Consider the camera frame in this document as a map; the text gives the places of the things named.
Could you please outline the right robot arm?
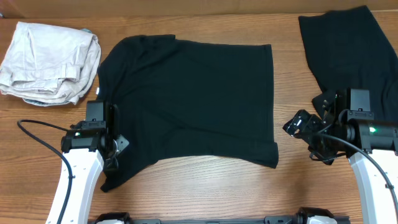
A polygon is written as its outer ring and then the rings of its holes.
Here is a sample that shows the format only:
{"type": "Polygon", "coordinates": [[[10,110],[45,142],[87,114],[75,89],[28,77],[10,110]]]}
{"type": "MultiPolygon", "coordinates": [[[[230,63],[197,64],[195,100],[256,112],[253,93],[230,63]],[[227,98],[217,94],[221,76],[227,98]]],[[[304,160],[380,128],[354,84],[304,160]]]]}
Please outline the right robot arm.
{"type": "Polygon", "coordinates": [[[376,121],[363,108],[335,108],[324,118],[300,110],[283,129],[308,144],[313,161],[330,165],[338,157],[347,157],[365,223],[397,223],[396,124],[376,121]]]}

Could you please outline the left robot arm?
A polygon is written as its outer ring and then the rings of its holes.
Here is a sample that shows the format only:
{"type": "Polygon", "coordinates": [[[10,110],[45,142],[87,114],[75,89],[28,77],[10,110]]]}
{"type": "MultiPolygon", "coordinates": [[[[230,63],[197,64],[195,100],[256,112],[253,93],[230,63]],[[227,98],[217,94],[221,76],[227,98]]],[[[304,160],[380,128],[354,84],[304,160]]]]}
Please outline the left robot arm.
{"type": "Polygon", "coordinates": [[[94,189],[104,169],[118,168],[116,157],[129,145],[103,128],[70,129],[62,139],[62,169],[46,222],[87,223],[94,189]]]}

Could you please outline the black t-shirt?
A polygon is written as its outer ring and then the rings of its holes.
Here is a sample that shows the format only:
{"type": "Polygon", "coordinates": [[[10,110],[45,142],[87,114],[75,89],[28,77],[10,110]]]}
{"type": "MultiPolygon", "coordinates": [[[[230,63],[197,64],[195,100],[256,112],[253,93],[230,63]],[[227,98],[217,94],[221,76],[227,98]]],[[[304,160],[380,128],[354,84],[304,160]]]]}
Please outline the black t-shirt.
{"type": "Polygon", "coordinates": [[[108,192],[162,159],[223,156],[275,168],[272,47],[174,35],[121,40],[98,69],[98,98],[119,110],[128,147],[108,192]]]}

